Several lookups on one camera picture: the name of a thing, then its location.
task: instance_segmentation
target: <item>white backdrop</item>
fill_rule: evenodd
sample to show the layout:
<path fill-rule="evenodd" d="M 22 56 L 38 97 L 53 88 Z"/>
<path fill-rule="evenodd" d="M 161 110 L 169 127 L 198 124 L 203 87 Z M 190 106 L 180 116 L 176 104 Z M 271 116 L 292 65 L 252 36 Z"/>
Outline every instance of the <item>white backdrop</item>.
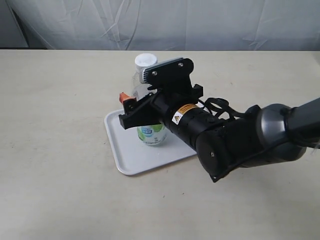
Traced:
<path fill-rule="evenodd" d="M 320 50 L 320 0 L 7 0 L 49 49 Z"/>

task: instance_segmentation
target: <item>warning label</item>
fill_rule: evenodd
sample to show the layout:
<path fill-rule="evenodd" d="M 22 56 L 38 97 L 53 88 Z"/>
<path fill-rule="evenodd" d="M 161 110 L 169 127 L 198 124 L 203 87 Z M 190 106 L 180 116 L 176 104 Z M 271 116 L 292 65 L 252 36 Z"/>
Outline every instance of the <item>warning label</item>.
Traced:
<path fill-rule="evenodd" d="M 180 107 L 178 109 L 178 111 L 175 112 L 175 114 L 173 115 L 172 117 L 172 122 L 174 122 L 175 124 L 179 124 L 181 118 L 184 116 L 184 114 L 186 112 L 188 112 L 189 110 L 191 109 L 195 109 L 195 108 L 198 108 L 197 105 L 195 104 L 186 104 L 186 105 L 183 105 L 182 107 Z"/>

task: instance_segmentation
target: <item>orange tab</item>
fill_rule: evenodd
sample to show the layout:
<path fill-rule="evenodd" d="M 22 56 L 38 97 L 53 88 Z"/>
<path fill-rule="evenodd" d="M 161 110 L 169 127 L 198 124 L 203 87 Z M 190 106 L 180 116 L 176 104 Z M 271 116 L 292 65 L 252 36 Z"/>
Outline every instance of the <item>orange tab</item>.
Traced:
<path fill-rule="evenodd" d="M 125 94 L 124 92 L 121 92 L 119 95 L 119 101 L 121 104 L 124 104 L 124 101 L 128 100 L 128 99 L 134 99 L 137 100 L 136 97 L 133 96 L 128 96 L 127 94 Z"/>

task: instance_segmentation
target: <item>yellow label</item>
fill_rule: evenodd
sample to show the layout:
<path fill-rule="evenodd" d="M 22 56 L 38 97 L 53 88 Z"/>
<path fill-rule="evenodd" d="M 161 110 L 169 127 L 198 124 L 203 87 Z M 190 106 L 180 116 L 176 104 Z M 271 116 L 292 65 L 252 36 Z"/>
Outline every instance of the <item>yellow label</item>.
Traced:
<path fill-rule="evenodd" d="M 185 114 L 186 112 L 188 112 L 189 110 L 195 109 L 195 108 L 198 108 L 198 106 L 195 105 L 195 104 L 189 103 L 189 104 L 186 104 L 186 105 L 183 105 L 182 107 L 180 107 L 180 108 L 178 109 L 178 112 L 183 115 L 183 114 Z"/>

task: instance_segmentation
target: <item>plastic tray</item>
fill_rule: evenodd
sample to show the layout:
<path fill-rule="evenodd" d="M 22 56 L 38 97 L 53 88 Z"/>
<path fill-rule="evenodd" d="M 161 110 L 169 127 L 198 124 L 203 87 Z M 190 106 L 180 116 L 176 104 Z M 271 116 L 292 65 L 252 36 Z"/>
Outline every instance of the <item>plastic tray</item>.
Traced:
<path fill-rule="evenodd" d="M 104 119 L 114 161 L 121 173 L 135 175 L 196 155 L 193 149 L 170 131 L 159 145 L 144 144 L 138 138 L 135 127 L 124 130 L 120 125 L 118 116 L 123 113 L 123 109 L 113 111 Z"/>

